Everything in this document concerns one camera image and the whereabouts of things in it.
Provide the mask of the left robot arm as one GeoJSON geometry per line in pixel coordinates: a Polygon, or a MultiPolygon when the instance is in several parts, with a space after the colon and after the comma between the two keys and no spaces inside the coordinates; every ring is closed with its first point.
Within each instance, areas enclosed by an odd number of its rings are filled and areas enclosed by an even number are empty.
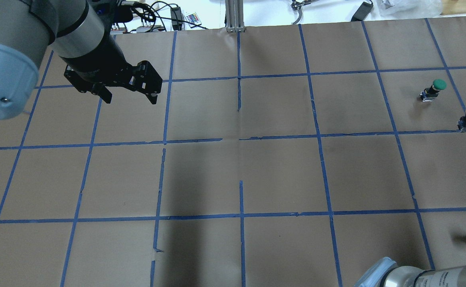
{"type": "Polygon", "coordinates": [[[149,61],[129,64],[111,36],[114,23],[131,21],[125,0],[0,0],[0,120],[19,116],[39,80],[47,48],[65,63],[63,73],[81,93],[105,103],[109,87],[144,94],[156,104],[162,77],[149,61]]]}

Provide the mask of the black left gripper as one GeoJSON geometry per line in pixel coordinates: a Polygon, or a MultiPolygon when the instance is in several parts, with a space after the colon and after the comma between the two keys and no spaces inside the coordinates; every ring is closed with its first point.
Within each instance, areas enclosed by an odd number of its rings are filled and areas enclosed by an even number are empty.
{"type": "Polygon", "coordinates": [[[158,102],[162,89],[162,77],[153,65],[143,60],[132,65],[126,61],[115,40],[107,34],[93,45],[78,47],[76,41],[57,40],[57,53],[67,64],[64,77],[78,92],[91,92],[106,104],[112,101],[108,87],[123,87],[143,93],[152,105],[158,102]]]}

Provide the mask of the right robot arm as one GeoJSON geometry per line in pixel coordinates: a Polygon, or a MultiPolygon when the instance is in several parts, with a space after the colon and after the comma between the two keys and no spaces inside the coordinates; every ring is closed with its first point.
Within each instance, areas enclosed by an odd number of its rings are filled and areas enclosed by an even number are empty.
{"type": "MultiPolygon", "coordinates": [[[[458,129],[466,131],[465,115],[458,121],[458,129]]],[[[399,266],[391,258],[384,257],[371,266],[355,287],[466,287],[466,265],[446,269],[419,269],[399,266]]]]}

